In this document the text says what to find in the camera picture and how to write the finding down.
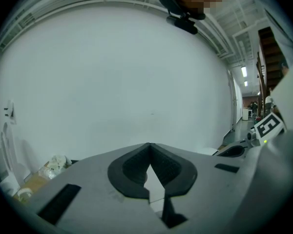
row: black rubber pad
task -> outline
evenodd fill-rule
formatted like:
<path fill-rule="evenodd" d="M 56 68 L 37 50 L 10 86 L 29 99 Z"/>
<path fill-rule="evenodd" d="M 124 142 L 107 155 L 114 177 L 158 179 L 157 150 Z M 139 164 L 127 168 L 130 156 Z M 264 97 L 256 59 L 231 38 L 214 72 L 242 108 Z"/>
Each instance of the black rubber pad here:
<path fill-rule="evenodd" d="M 55 225 L 81 189 L 78 185 L 67 184 L 38 214 L 50 224 Z"/>
<path fill-rule="evenodd" d="M 216 168 L 227 171 L 227 172 L 231 172 L 231 173 L 237 173 L 239 170 L 239 167 L 236 166 L 229 166 L 229 165 L 225 165 L 225 164 L 217 164 L 215 165 Z"/>
<path fill-rule="evenodd" d="M 167 197 L 185 195 L 197 178 L 195 166 L 164 148 L 146 143 L 116 160 L 108 167 L 110 183 L 126 197 L 149 199 L 144 188 L 149 165 L 165 188 Z"/>

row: black rectangular slot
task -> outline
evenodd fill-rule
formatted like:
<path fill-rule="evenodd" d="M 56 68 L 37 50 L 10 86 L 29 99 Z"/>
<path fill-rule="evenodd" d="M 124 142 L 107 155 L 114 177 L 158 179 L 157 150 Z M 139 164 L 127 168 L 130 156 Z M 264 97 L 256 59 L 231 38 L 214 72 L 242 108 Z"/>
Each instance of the black rectangular slot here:
<path fill-rule="evenodd" d="M 225 164 L 217 164 L 215 165 L 216 168 L 227 171 L 227 172 L 231 172 L 231 173 L 237 173 L 239 170 L 239 167 L 236 166 L 229 166 L 229 165 L 225 165 Z"/>
<path fill-rule="evenodd" d="M 67 184 L 38 214 L 50 224 L 55 225 L 81 189 L 78 185 Z"/>

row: gray plastic surface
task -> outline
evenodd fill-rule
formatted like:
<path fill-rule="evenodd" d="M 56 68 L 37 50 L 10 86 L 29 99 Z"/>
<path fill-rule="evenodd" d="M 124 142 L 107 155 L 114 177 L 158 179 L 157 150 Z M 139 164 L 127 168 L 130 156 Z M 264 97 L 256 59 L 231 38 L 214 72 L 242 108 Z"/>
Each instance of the gray plastic surface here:
<path fill-rule="evenodd" d="M 293 191 L 291 132 L 249 149 L 245 159 L 158 145 L 190 160 L 198 173 L 186 195 L 171 198 L 174 211 L 188 219 L 172 229 L 150 208 L 148 200 L 124 197 L 107 178 L 107 168 L 114 159 L 142 144 L 77 162 L 33 195 L 29 208 L 38 213 L 70 183 L 81 190 L 56 225 L 70 233 L 243 233 L 273 216 Z M 215 168 L 217 164 L 239 170 L 228 172 Z"/>
<path fill-rule="evenodd" d="M 234 143 L 231 143 L 229 145 L 227 145 L 225 148 L 221 149 L 219 152 L 217 152 L 215 155 L 216 156 L 220 156 L 221 154 L 223 154 L 225 151 L 227 151 L 228 149 L 230 149 L 231 147 L 235 147 L 235 146 L 242 146 L 244 147 L 244 152 L 241 156 L 235 157 L 235 158 L 245 158 L 249 149 L 252 148 L 252 145 L 250 142 L 246 141 L 246 140 L 239 140 L 236 141 Z"/>

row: concrete floor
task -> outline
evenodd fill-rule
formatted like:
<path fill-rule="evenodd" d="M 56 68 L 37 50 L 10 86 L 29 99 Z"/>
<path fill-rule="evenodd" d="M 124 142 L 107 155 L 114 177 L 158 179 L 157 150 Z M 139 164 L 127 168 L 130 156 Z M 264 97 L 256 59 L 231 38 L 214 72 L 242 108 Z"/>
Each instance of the concrete floor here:
<path fill-rule="evenodd" d="M 237 123 L 236 127 L 235 127 L 235 131 L 229 133 L 224 141 L 223 141 L 223 145 L 227 146 L 233 142 L 236 142 L 238 140 L 241 139 L 245 139 L 246 138 L 246 134 L 248 133 L 248 130 L 254 126 L 254 121 L 252 120 L 239 120 L 239 122 Z"/>

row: fluorescent light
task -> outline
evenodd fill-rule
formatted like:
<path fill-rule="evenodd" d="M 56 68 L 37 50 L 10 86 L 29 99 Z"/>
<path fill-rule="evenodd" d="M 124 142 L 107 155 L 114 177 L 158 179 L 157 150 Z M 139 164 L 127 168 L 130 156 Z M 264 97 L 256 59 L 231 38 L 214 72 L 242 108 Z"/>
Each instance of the fluorescent light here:
<path fill-rule="evenodd" d="M 242 67 L 242 74 L 243 74 L 243 77 L 247 77 L 248 76 L 248 73 L 246 72 L 246 67 Z"/>

